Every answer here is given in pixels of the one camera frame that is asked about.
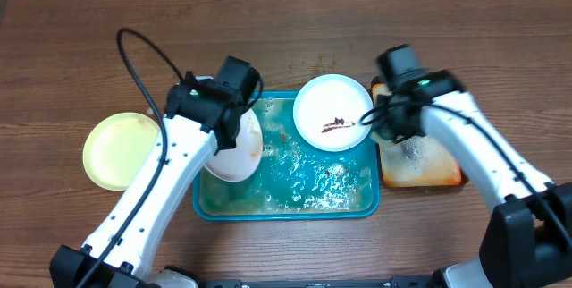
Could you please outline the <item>yellow plate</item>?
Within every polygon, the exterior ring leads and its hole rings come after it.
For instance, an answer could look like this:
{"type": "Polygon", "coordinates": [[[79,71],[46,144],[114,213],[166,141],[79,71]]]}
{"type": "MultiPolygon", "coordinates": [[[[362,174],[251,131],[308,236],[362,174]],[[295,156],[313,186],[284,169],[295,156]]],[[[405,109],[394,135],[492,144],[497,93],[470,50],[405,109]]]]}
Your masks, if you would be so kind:
{"type": "Polygon", "coordinates": [[[159,131],[154,120],[139,113],[105,118],[84,143],[82,162],[88,178],[106,190],[126,190],[156,144],[159,131]]]}

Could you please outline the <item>teal plastic tray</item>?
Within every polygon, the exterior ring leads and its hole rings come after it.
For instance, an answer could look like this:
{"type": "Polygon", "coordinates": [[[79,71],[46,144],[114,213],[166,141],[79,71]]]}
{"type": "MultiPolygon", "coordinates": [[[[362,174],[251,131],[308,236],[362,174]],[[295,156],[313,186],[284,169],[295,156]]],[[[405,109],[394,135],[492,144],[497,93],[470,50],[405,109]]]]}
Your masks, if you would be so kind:
{"type": "Polygon", "coordinates": [[[314,148],[293,121],[294,90],[263,93],[253,110],[262,127],[256,171],[241,182],[204,170],[193,182],[193,207],[209,221],[362,218],[381,202],[376,146],[370,139],[342,152],[314,148]]]}

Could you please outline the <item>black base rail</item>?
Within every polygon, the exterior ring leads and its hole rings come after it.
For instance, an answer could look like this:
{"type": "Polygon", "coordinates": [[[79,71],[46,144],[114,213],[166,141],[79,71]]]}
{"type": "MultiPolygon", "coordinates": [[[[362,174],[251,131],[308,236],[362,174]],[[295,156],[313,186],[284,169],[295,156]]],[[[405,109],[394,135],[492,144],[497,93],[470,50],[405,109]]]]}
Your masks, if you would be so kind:
{"type": "Polygon", "coordinates": [[[151,275],[148,282],[160,287],[197,288],[446,288],[446,287],[490,287],[475,280],[449,281],[444,272],[432,275],[395,275],[389,279],[372,280],[282,280],[242,281],[240,279],[200,279],[177,267],[166,267],[151,275]]]}

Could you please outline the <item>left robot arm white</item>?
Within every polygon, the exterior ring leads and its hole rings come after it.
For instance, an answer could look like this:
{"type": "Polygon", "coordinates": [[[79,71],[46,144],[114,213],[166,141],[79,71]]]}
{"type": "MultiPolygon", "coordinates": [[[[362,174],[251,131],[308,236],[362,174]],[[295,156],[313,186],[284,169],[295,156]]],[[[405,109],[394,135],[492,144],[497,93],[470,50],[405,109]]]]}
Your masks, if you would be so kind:
{"type": "Polygon", "coordinates": [[[240,118],[262,93],[259,72],[229,56],[218,74],[187,72],[169,90],[155,147],[80,250],[61,246],[56,287],[145,287],[159,243],[188,188],[219,151],[235,148],[240,118]]]}

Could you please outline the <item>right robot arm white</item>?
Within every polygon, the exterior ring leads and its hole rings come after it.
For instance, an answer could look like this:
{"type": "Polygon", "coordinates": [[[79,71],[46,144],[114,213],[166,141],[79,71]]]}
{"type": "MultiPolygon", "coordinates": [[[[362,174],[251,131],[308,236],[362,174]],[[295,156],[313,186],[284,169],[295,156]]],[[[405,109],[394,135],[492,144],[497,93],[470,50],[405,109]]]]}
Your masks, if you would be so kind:
{"type": "Polygon", "coordinates": [[[429,287],[544,287],[571,277],[571,185],[556,184],[489,123],[461,82],[429,72],[408,45],[379,55],[390,93],[364,115],[372,133],[400,143],[438,140],[479,190],[491,218],[476,258],[443,267],[429,287]]]}

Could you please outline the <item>white plate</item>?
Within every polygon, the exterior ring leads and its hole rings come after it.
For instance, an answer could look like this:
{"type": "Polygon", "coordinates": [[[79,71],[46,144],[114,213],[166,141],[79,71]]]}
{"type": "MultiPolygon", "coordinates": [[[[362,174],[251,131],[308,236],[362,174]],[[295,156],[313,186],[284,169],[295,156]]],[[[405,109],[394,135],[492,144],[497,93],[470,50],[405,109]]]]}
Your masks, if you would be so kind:
{"type": "Polygon", "coordinates": [[[205,169],[226,182],[248,179],[258,168],[263,151],[263,137],[256,114],[249,109],[240,118],[240,131],[236,147],[220,150],[211,158],[205,169]]]}
{"type": "Polygon", "coordinates": [[[354,148],[370,128],[359,123],[373,108],[367,90],[356,80],[325,74],[300,89],[293,105],[293,119],[300,136],[312,147],[329,152],[354,148]]]}

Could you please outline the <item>black tray with soapy water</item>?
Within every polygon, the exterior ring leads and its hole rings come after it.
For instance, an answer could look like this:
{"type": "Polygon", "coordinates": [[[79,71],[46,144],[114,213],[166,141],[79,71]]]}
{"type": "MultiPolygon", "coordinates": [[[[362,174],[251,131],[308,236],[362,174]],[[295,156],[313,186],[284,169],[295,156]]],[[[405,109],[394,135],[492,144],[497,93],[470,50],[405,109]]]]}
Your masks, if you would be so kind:
{"type": "Polygon", "coordinates": [[[458,186],[465,181],[456,160],[436,139],[414,136],[399,144],[379,140],[376,147],[386,187],[458,186]]]}

